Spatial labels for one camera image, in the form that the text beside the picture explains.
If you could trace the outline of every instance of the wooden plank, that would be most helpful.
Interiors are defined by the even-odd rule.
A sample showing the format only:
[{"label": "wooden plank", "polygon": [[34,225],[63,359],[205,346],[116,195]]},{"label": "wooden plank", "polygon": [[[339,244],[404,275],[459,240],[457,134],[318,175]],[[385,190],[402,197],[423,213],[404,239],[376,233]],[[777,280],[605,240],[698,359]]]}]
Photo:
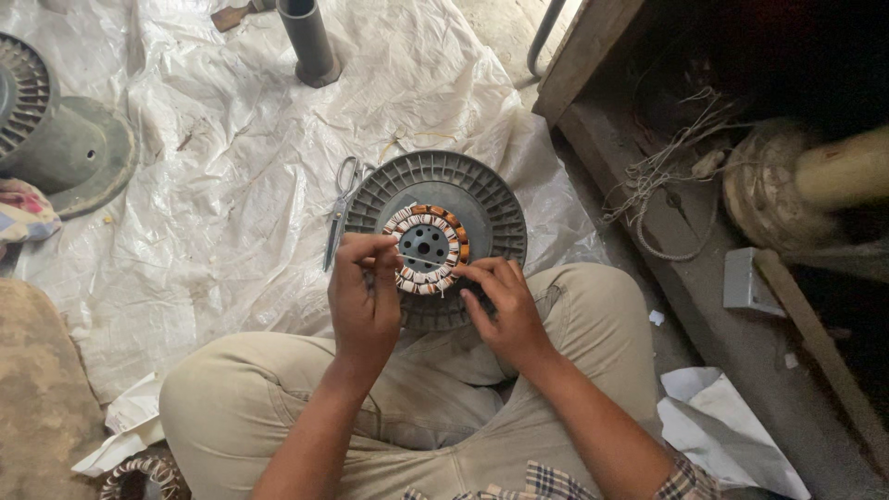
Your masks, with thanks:
[{"label": "wooden plank", "polygon": [[[628,193],[615,186],[626,179],[626,165],[642,160],[642,154],[620,105],[626,96],[597,97],[601,101],[575,102],[558,126],[598,188],[613,190],[611,200],[618,205]],[[706,220],[712,191],[698,197],[695,192],[683,191],[684,209],[693,220]],[[653,246],[672,252],[690,245],[670,211],[650,211],[645,233]],[[621,223],[626,227],[626,219]],[[635,233],[634,227],[630,235],[639,246]],[[793,326],[722,307],[725,252],[747,245],[721,214],[704,251],[692,262],[662,261],[641,247],[640,253],[695,348],[708,364],[725,371],[815,497],[847,498],[878,488],[882,480],[861,455],[833,400],[807,370],[784,365]]]},{"label": "wooden plank", "polygon": [[757,251],[753,262],[797,325],[804,339],[803,346],[821,367],[853,425],[867,442],[877,466],[884,474],[889,472],[889,434],[803,291],[773,250]]},{"label": "wooden plank", "polygon": [[545,117],[550,128],[556,126],[644,3],[645,0],[584,2],[547,67],[534,103],[534,112]]}]

